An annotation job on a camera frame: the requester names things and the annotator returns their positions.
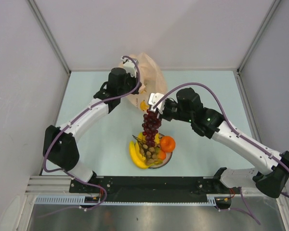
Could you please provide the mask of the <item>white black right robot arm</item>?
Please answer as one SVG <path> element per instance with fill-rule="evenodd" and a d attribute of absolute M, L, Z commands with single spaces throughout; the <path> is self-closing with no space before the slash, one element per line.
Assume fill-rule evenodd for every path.
<path fill-rule="evenodd" d="M 165 120 L 190 123 L 196 134 L 225 145 L 253 165 L 250 169 L 221 168 L 218 178 L 212 181 L 216 192 L 224 193 L 233 187 L 255 187 L 271 198 L 282 195 L 289 179 L 288 151 L 281 153 L 247 136 L 229 121 L 224 110 L 218 112 L 204 107 L 192 88 L 178 90 L 176 99 L 156 94 L 150 109 L 157 110 Z"/>

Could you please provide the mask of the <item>yellow fake banana bunch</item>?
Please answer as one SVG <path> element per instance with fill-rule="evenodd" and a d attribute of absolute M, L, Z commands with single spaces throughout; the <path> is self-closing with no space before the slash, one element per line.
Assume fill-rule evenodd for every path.
<path fill-rule="evenodd" d="M 148 148 L 144 149 L 143 145 L 146 145 L 146 140 L 142 132 L 138 134 L 138 136 L 133 136 L 134 140 L 129 143 L 129 153 L 132 162 L 140 169 L 155 169 L 159 168 L 163 165 L 163 160 L 156 157 L 155 159 L 152 156 L 147 156 L 146 152 L 150 152 L 151 154 L 159 153 L 159 149 L 155 147 L 154 151 L 151 152 Z"/>

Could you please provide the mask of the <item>orange fake tangerine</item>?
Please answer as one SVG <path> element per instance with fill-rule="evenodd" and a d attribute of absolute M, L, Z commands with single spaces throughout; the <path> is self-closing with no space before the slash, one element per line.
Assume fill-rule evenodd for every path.
<path fill-rule="evenodd" d="M 176 147 L 176 142 L 170 136 L 163 136 L 160 139 L 160 147 L 161 147 L 162 151 L 164 151 L 166 153 L 171 153 L 171 152 L 173 152 L 173 150 Z"/>

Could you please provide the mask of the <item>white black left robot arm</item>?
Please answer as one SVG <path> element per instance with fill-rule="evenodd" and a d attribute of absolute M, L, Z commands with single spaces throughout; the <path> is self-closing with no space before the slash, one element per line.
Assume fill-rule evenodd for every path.
<path fill-rule="evenodd" d="M 113 68 L 108 80 L 82 112 L 62 126 L 50 125 L 46 128 L 43 170 L 47 173 L 63 171 L 79 179 L 84 191 L 94 191 L 96 173 L 81 162 L 77 142 L 95 122 L 113 111 L 121 98 L 137 94 L 139 87 L 139 72 L 135 67 Z"/>

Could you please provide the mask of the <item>red fake grape bunch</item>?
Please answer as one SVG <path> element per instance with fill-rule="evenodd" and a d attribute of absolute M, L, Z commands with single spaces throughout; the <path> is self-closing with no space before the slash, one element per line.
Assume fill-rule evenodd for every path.
<path fill-rule="evenodd" d="M 158 112 L 152 112 L 147 109 L 143 115 L 143 132 L 144 141 L 148 147 L 155 147 L 157 142 L 155 141 L 158 129 L 161 126 L 161 119 L 159 118 Z"/>

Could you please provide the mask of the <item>brown fake longan bunch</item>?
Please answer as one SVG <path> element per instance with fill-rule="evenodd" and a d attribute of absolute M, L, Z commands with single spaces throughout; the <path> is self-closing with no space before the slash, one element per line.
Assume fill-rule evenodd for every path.
<path fill-rule="evenodd" d="M 144 163 L 147 166 L 160 165 L 162 163 L 162 160 L 158 157 L 158 154 L 161 151 L 158 145 L 149 146 L 146 140 L 138 138 L 134 135 L 133 138 L 136 141 L 136 153 L 140 155 L 141 159 L 144 160 Z"/>

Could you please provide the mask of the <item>green orange fake mango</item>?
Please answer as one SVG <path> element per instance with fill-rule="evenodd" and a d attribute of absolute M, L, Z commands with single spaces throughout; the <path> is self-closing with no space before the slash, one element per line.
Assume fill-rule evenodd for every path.
<path fill-rule="evenodd" d="M 159 151 L 158 153 L 158 159 L 164 160 L 167 157 L 166 153 L 162 150 Z"/>

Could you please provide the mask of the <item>translucent orange plastic bag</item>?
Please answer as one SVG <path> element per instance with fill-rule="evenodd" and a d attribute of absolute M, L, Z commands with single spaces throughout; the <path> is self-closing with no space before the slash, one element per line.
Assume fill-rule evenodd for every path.
<path fill-rule="evenodd" d="M 131 54 L 129 57 L 137 60 L 140 70 L 139 94 L 130 94 L 126 98 L 137 109 L 146 113 L 149 109 L 148 99 L 151 93 L 166 94 L 168 92 L 167 82 L 158 64 L 146 53 L 138 55 Z"/>

